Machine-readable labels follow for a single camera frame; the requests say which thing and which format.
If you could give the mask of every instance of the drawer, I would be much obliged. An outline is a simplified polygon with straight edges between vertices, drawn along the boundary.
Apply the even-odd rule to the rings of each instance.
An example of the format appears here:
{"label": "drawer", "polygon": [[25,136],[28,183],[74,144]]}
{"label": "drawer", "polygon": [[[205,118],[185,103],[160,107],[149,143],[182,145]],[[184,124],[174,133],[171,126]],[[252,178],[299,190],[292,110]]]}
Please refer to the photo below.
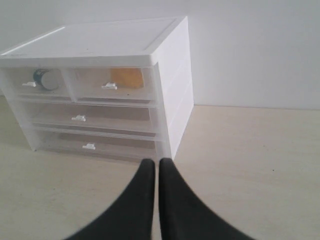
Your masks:
{"label": "drawer", "polygon": [[156,133],[156,109],[147,107],[99,106],[12,101],[24,112],[27,122]]}
{"label": "drawer", "polygon": [[69,94],[58,69],[3,68],[10,97],[52,98],[69,100]]}
{"label": "drawer", "polygon": [[107,99],[155,99],[150,68],[69,69],[73,94],[78,102]]}
{"label": "drawer", "polygon": [[151,140],[34,131],[37,149],[91,153],[128,158],[155,158],[156,142]]}

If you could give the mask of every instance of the floor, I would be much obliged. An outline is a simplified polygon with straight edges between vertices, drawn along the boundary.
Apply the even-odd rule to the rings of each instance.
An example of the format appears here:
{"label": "floor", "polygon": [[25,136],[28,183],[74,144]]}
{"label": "floor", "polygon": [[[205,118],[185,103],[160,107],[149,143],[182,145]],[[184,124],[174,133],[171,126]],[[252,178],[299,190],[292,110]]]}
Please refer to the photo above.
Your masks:
{"label": "floor", "polygon": [[[138,168],[32,152],[4,97],[0,116],[1,240],[65,238],[105,210]],[[320,111],[195,106],[175,163],[197,195],[246,234],[320,239]],[[158,217],[156,207],[155,240]]]}

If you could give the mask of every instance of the white side panel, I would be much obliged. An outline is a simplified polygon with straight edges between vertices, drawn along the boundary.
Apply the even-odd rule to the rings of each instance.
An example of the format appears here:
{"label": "white side panel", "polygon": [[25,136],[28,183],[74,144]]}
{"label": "white side panel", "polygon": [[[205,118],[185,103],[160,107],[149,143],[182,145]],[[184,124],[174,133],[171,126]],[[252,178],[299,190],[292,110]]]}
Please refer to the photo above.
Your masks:
{"label": "white side panel", "polygon": [[181,99],[184,97],[187,87],[191,82],[191,61],[190,55],[188,54],[182,62],[182,65],[177,70],[173,81],[170,83],[168,90],[163,96],[166,122],[168,126],[170,126],[178,110]]}
{"label": "white side panel", "polygon": [[168,129],[172,159],[174,159],[176,156],[193,107],[193,87],[192,84],[189,84],[189,87],[187,88],[183,99],[181,100],[178,111],[176,112],[175,117]]}
{"label": "white side panel", "polygon": [[185,18],[158,49],[159,70],[164,95],[189,52],[188,19]]}

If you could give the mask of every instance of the drawer handle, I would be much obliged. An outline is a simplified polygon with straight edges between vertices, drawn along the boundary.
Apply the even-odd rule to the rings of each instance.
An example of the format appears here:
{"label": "drawer handle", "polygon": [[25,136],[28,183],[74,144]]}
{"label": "drawer handle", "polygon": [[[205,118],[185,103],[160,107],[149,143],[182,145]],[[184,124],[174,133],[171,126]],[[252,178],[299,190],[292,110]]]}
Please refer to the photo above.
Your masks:
{"label": "drawer handle", "polygon": [[85,122],[86,121],[86,115],[77,115],[77,116],[72,117],[71,120]]}
{"label": "drawer handle", "polygon": [[24,87],[36,87],[37,84],[35,81],[28,81],[27,83],[22,83],[22,86]]}
{"label": "drawer handle", "polygon": [[113,90],[117,90],[117,89],[118,89],[118,86],[117,86],[117,84],[115,84],[115,83],[108,82],[108,83],[106,83],[105,85],[102,85],[101,88],[102,88],[102,89],[113,89]]}
{"label": "drawer handle", "polygon": [[94,143],[87,143],[86,145],[82,146],[83,149],[91,149],[91,150],[96,150],[95,144]]}

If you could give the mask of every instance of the orange item in drawer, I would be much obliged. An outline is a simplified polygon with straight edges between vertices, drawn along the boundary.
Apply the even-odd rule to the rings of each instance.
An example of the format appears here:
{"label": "orange item in drawer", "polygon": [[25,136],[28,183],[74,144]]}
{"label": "orange item in drawer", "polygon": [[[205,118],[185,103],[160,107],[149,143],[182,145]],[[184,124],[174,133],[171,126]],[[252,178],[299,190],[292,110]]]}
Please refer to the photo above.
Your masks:
{"label": "orange item in drawer", "polygon": [[118,87],[139,89],[144,86],[144,80],[139,68],[111,68],[111,81]]}

